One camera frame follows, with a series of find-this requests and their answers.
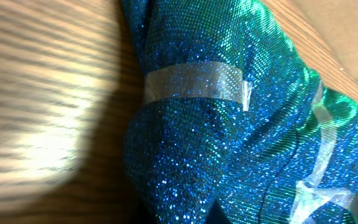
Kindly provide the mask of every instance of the sequin fabric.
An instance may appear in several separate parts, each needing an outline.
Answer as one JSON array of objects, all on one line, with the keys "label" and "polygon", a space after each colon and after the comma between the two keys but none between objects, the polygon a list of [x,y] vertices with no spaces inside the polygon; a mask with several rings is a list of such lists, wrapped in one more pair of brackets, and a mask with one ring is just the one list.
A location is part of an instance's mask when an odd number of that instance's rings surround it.
[{"label": "sequin fabric", "polygon": [[[203,223],[216,200],[232,223],[288,223],[296,184],[312,173],[327,125],[337,139],[318,187],[358,195],[358,104],[324,87],[312,106],[318,74],[259,1],[123,0],[123,6],[145,76],[219,62],[240,69],[253,85],[247,112],[235,101],[167,96],[131,121],[126,174],[158,223]],[[321,105],[333,122],[316,119]],[[331,202],[311,218],[355,222]]]}]

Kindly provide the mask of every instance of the metallic fabric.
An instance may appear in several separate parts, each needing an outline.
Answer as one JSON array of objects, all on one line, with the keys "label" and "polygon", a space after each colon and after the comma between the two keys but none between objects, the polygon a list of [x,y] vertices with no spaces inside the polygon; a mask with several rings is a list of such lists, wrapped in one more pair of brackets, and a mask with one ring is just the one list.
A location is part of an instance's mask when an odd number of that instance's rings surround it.
[{"label": "metallic fabric", "polygon": [[[232,223],[296,223],[291,214],[307,189],[358,195],[358,104],[320,85],[259,1],[123,6],[146,79],[172,65],[217,62],[252,83],[248,111],[227,99],[172,97],[135,115],[124,140],[126,174],[158,223],[203,223],[215,201]],[[328,154],[322,138],[332,140]],[[318,161],[325,169],[313,182]],[[341,205],[330,199],[306,221],[354,223]]]}]

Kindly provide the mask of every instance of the wood grain surface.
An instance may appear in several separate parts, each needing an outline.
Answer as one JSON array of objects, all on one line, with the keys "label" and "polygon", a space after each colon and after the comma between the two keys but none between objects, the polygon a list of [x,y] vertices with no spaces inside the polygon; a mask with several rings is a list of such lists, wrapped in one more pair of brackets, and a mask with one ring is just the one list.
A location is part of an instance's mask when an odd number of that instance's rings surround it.
[{"label": "wood grain surface", "polygon": [[[265,0],[302,58],[358,86],[290,0]],[[142,77],[118,0],[0,0],[0,223],[126,223],[122,138]]]}]

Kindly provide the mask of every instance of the transparent adhesive tape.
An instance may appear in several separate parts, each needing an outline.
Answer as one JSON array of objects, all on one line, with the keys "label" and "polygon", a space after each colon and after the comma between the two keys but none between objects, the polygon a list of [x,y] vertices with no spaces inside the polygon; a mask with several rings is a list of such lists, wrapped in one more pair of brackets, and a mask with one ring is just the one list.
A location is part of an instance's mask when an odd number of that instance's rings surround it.
[{"label": "transparent adhesive tape", "polygon": [[221,62],[172,65],[147,74],[144,103],[175,97],[208,97],[242,103],[249,107],[252,85],[242,71]]}]

